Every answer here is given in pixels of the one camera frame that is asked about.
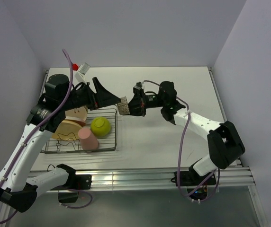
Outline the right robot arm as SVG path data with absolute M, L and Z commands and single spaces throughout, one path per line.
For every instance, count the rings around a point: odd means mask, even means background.
M 200 184 L 206 174 L 216 169 L 226 169 L 244 154 L 245 147 L 235 125 L 230 121 L 213 121 L 192 112 L 188 104 L 177 97 L 173 82 L 162 82 L 157 93 L 145 92 L 144 84 L 138 82 L 133 93 L 127 115 L 145 116 L 147 109 L 159 107 L 166 121 L 190 129 L 207 141 L 208 154 L 190 167 L 189 179 L 193 184 Z

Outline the lime green bowl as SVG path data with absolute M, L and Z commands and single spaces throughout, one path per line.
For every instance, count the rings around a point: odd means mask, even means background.
M 96 137 L 105 137 L 110 133 L 111 125 L 107 118 L 94 118 L 90 124 L 90 130 Z

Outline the small speckled ceramic cup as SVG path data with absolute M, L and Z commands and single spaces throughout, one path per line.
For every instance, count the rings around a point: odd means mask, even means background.
M 124 96 L 120 99 L 120 103 L 117 104 L 117 109 L 120 115 L 130 115 L 127 97 Z

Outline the plain yellow bear plate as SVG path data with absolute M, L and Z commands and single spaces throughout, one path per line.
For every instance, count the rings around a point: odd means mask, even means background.
M 78 140 L 78 132 L 82 127 L 73 121 L 63 120 L 57 127 L 52 139 L 55 140 Z

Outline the pink cream plate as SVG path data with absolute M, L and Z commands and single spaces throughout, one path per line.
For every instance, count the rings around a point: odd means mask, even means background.
M 68 120 L 68 121 L 77 123 L 77 124 L 79 124 L 81 127 L 86 126 L 86 122 L 85 122 L 83 119 L 80 119 L 80 118 L 66 117 L 65 120 Z
M 66 117 L 75 117 L 86 121 L 88 109 L 86 106 L 74 108 L 65 112 Z

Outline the pink plastic cup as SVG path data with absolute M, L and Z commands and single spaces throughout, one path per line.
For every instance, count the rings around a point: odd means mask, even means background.
M 96 150 L 99 142 L 89 128 L 81 128 L 78 131 L 79 142 L 83 150 Z

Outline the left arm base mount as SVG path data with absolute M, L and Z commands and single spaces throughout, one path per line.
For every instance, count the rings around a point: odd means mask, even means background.
M 88 202 L 81 207 L 90 205 L 93 196 L 87 190 L 91 188 L 91 179 L 91 175 L 76 175 L 71 183 L 57 187 L 56 190 L 67 191 L 58 193 L 59 203 L 73 209 L 68 203 L 75 203 L 78 199 L 86 199 Z

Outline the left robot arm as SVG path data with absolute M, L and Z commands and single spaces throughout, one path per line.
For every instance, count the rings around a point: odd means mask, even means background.
M 96 110 L 120 103 L 120 98 L 107 91 L 96 77 L 92 80 L 95 91 L 84 82 L 73 89 L 72 80 L 64 74 L 52 75 L 45 83 L 45 92 L 32 108 L 23 135 L 0 172 L 1 202 L 23 213 L 41 194 L 57 187 L 76 186 L 76 171 L 65 164 L 34 178 L 28 175 L 43 146 L 65 119 L 66 111 L 83 106 Z

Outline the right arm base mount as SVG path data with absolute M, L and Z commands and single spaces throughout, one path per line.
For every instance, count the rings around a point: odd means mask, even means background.
M 216 180 L 215 172 L 211 176 L 209 176 L 211 172 L 206 174 L 205 176 L 199 176 L 195 173 L 191 173 L 190 171 L 180 171 L 180 187 L 182 186 L 198 186 L 203 180 L 206 181 L 193 193 L 189 196 L 191 202 L 196 202 L 200 204 L 202 201 L 209 199 L 213 196 L 218 189 L 219 185 L 219 176 Z M 208 192 L 208 186 L 215 186 L 213 192 Z

